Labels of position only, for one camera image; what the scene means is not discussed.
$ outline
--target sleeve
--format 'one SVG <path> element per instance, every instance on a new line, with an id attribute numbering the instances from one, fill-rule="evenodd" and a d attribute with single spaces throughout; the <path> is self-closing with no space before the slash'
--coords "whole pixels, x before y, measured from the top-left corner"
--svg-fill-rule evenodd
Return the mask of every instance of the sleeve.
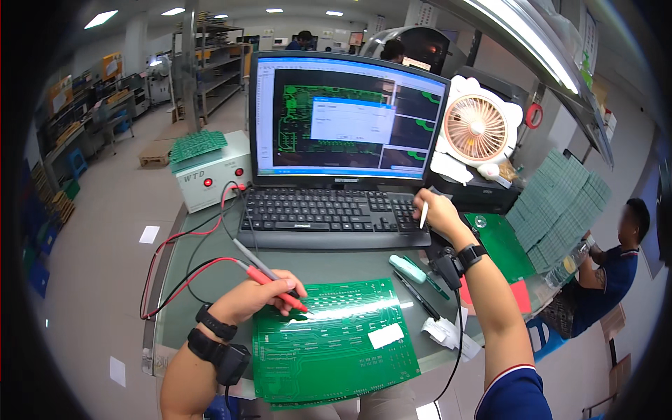
<path id="1" fill-rule="evenodd" d="M 512 366 L 488 386 L 477 408 L 476 420 L 551 420 L 542 379 L 532 365 Z"/>
<path id="2" fill-rule="evenodd" d="M 612 258 L 606 261 L 599 268 L 604 271 L 604 292 L 620 293 L 627 292 L 628 284 L 628 265 L 622 258 Z"/>

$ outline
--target tattoo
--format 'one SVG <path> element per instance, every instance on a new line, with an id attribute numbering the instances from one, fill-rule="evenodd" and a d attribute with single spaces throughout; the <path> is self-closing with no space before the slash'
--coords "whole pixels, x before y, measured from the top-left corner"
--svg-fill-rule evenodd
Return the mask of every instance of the tattoo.
<path id="1" fill-rule="evenodd" d="M 598 268 L 597 270 L 595 270 L 595 280 L 597 280 L 597 284 L 599 284 L 599 286 L 604 289 L 604 285 L 606 282 L 604 268 Z"/>

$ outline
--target standing fan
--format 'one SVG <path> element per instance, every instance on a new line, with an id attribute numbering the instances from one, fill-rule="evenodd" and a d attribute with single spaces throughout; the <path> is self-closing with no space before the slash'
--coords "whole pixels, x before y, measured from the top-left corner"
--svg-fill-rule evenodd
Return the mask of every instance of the standing fan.
<path id="1" fill-rule="evenodd" d="M 436 151 L 473 167 L 499 164 L 515 148 L 523 109 L 483 89 L 473 77 L 451 79 Z"/>

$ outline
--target person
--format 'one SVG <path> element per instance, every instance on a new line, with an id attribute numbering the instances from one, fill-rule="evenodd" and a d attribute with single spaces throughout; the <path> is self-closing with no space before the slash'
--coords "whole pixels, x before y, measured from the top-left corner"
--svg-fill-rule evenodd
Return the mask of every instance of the person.
<path id="1" fill-rule="evenodd" d="M 312 34 L 310 31 L 301 31 L 298 33 L 296 36 L 295 40 L 292 40 L 287 47 L 285 47 L 285 50 L 309 50 L 312 49 Z"/>
<path id="2" fill-rule="evenodd" d="M 404 52 L 406 48 L 400 40 L 389 40 L 380 52 L 380 59 L 401 64 L 404 61 Z"/>
<path id="3" fill-rule="evenodd" d="M 589 257 L 579 266 L 579 281 L 562 288 L 539 316 L 562 338 L 581 334 L 616 307 L 628 293 L 637 271 L 637 253 L 650 216 L 641 198 L 630 198 L 618 225 L 620 245 L 602 251 L 593 245 Z M 588 239 L 590 230 L 584 236 Z M 599 264 L 593 269 L 593 262 Z"/>
<path id="4" fill-rule="evenodd" d="M 450 239 L 456 251 L 478 242 L 470 228 L 458 216 L 457 209 L 445 196 L 422 189 L 414 205 L 427 202 L 427 221 L 432 228 Z M 413 218 L 419 218 L 416 210 Z M 247 279 L 215 302 L 208 312 L 231 325 L 240 324 L 264 304 L 275 305 L 287 316 L 290 307 L 275 298 L 296 288 L 301 297 L 306 290 L 292 273 L 274 270 L 281 278 L 260 286 Z M 513 292 L 488 255 L 466 271 L 478 323 L 485 337 L 485 393 L 476 409 L 476 420 L 551 419 L 542 393 L 542 379 L 534 367 L 528 330 L 520 315 Z M 209 338 L 217 337 L 203 324 L 196 327 Z M 164 420 L 200 418 L 216 390 L 215 369 L 182 345 L 168 368 L 161 387 L 161 413 Z M 359 420 L 417 420 L 415 394 L 403 382 L 360 397 Z M 274 419 L 338 420 L 333 405 L 277 411 Z"/>

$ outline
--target computer monitor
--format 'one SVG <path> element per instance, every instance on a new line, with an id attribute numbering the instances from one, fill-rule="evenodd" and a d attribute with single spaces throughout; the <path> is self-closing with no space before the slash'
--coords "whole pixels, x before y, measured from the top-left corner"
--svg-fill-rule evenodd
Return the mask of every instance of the computer monitor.
<path id="1" fill-rule="evenodd" d="M 423 185 L 450 81 L 349 54 L 256 52 L 250 139 L 257 185 Z"/>

